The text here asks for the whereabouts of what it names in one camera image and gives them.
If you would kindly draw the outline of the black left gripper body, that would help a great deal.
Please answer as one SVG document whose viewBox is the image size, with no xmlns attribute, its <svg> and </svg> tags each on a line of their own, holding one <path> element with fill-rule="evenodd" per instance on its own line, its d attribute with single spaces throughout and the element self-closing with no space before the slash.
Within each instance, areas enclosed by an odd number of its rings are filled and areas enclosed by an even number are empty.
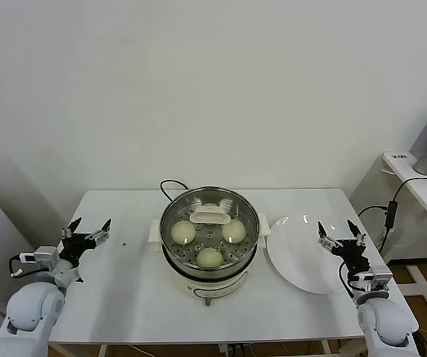
<svg viewBox="0 0 427 357">
<path fill-rule="evenodd" d="M 95 249 L 95 241 L 87 238 L 88 234 L 72 234 L 69 238 L 61 240 L 62 250 L 59 253 L 61 260 L 66 260 L 72 265 L 78 265 L 83 253 Z"/>
</svg>

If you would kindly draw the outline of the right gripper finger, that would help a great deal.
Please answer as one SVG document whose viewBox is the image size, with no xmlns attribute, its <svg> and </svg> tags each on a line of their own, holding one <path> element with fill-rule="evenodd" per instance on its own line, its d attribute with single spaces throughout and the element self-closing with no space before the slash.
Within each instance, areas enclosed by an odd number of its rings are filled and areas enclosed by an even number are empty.
<svg viewBox="0 0 427 357">
<path fill-rule="evenodd" d="M 324 226 L 320 221 L 318 221 L 318 242 L 328 251 L 331 251 L 333 248 L 337 247 L 337 242 L 327 234 Z"/>
<path fill-rule="evenodd" d="M 365 246 L 365 234 L 363 234 L 359 227 L 354 224 L 351 220 L 347 220 L 348 228 L 350 229 L 351 234 L 356 238 L 357 246 Z"/>
</svg>

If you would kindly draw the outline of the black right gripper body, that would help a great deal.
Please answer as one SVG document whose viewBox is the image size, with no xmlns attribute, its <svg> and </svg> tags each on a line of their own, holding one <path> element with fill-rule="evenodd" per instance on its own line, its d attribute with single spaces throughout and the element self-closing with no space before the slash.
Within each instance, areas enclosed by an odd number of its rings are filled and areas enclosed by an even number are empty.
<svg viewBox="0 0 427 357">
<path fill-rule="evenodd" d="M 364 255 L 366 245 L 355 239 L 330 240 L 330 252 L 343 259 L 349 274 L 369 271 L 369 260 Z"/>
</svg>

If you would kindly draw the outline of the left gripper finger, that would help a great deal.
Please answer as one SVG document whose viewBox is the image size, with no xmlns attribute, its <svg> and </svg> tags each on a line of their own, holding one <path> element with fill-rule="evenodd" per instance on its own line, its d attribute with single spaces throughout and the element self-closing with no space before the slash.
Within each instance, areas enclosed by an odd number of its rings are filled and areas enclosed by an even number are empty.
<svg viewBox="0 0 427 357">
<path fill-rule="evenodd" d="M 111 227 L 111 219 L 108 219 L 101 229 L 89 234 L 85 237 L 85 241 L 90 245 L 101 245 L 109 238 L 109 231 Z"/>
<path fill-rule="evenodd" d="M 61 230 L 62 239 L 71 238 L 72 234 L 74 234 L 75 231 L 77 230 L 77 227 L 80 224 L 81 220 L 82 218 L 79 217 L 78 219 L 75 219 L 73 222 L 70 222 L 67 228 L 63 228 Z"/>
</svg>

